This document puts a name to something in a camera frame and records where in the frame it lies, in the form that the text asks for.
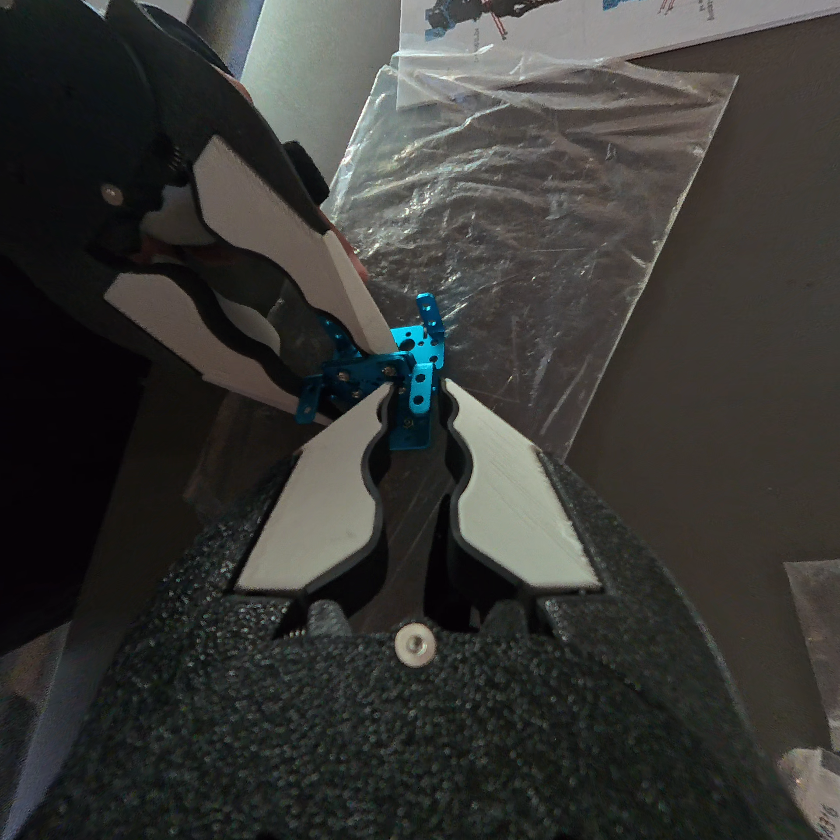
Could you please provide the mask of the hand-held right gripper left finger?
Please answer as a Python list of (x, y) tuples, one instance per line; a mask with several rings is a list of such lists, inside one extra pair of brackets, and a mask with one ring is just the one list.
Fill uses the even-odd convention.
[(380, 385), (299, 450), (237, 593), (313, 594), (371, 554), (383, 531), (393, 393)]

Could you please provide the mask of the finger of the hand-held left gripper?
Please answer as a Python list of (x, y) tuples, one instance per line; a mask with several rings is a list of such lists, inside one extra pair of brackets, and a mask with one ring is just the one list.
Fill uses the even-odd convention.
[(205, 382), (291, 415), (298, 411), (302, 378), (283, 363), (275, 327), (193, 270), (162, 264), (124, 271), (103, 297)]
[(313, 229), (219, 136), (208, 141), (192, 173), (201, 215), (216, 236), (281, 268), (309, 307), (338, 320), (360, 352), (396, 351), (382, 312), (334, 230)]

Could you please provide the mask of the pile of small screw bags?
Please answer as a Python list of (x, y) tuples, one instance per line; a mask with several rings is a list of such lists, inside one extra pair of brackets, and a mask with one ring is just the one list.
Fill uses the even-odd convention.
[(839, 560), (784, 564), (831, 739), (778, 762), (787, 791), (819, 838), (839, 838)]

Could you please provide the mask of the clear plastic bag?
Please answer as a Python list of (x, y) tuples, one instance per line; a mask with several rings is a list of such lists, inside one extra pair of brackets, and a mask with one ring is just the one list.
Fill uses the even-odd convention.
[(433, 293), (445, 372), (564, 459), (738, 76), (483, 58), (383, 66), (327, 212), (388, 322)]

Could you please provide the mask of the blue metal bracket assembly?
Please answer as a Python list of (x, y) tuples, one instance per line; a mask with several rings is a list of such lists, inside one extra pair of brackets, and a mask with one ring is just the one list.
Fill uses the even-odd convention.
[(416, 306), (421, 323), (393, 329), (396, 350), (374, 355), (362, 354), (336, 319), (320, 315), (333, 343), (332, 358), (322, 363), (320, 373), (303, 380), (296, 422), (313, 424), (317, 411), (330, 406), (346, 413), (381, 385), (390, 384), (395, 406), (391, 450), (427, 448), (439, 372), (445, 364), (445, 326), (432, 294), (418, 295)]

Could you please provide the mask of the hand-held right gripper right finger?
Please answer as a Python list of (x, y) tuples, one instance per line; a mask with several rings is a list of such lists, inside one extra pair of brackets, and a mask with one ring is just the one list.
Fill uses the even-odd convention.
[(542, 450), (454, 381), (446, 396), (447, 430), (465, 459), (450, 515), (458, 547), (533, 592), (600, 591)]

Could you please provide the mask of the person's left hand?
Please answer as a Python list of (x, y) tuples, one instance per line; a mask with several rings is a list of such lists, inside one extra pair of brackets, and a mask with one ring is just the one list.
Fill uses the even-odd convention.
[[(353, 263), (353, 267), (364, 283), (369, 280), (369, 272), (362, 265), (354, 247), (349, 240), (336, 228), (329, 217), (319, 209), (322, 221), (335, 233), (343, 250)], [(150, 264), (162, 261), (163, 258), (173, 259), (183, 264), (197, 264), (204, 267), (233, 266), (245, 259), (245, 252), (230, 245), (212, 243), (210, 245), (173, 245), (149, 234), (141, 236), (141, 251), (131, 256), (131, 260), (138, 264)]]

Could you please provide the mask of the open instruction manual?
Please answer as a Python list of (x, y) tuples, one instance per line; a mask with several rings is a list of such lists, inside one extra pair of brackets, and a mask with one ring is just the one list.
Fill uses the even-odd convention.
[(513, 54), (631, 59), (838, 14), (838, 1), (402, 1), (396, 106), (430, 102), (417, 72), (479, 74)]

